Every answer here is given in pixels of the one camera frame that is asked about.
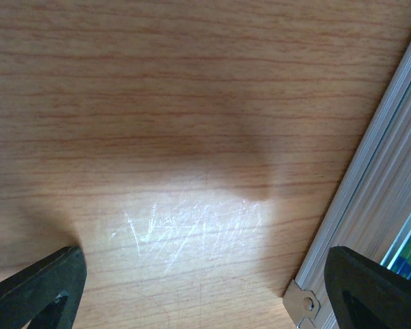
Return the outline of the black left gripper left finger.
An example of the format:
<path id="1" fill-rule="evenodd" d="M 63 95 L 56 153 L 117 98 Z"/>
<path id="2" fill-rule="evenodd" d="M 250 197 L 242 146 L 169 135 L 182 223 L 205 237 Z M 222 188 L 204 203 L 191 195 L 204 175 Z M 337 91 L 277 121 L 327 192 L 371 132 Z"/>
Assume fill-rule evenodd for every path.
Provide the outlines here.
<path id="1" fill-rule="evenodd" d="M 0 328 L 72 328 L 86 282 L 81 247 L 68 246 L 0 282 Z"/>

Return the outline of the aluminium poker case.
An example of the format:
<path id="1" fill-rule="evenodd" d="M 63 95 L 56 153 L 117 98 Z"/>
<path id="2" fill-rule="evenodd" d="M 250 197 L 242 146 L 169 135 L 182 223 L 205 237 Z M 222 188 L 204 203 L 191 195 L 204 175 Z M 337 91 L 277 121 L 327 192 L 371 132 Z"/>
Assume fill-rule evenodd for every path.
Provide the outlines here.
<path id="1" fill-rule="evenodd" d="M 411 42 L 286 289 L 283 303 L 295 326 L 337 327 L 323 274 L 331 247 L 392 267 L 410 235 Z"/>

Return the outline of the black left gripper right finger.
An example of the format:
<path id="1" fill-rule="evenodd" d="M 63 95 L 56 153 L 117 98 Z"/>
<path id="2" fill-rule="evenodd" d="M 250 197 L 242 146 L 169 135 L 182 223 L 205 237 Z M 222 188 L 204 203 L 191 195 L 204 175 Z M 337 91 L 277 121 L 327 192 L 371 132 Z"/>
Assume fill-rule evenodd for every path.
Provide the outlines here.
<path id="1" fill-rule="evenodd" d="M 329 249 L 324 279 L 339 328 L 411 328 L 411 281 L 344 246 Z"/>

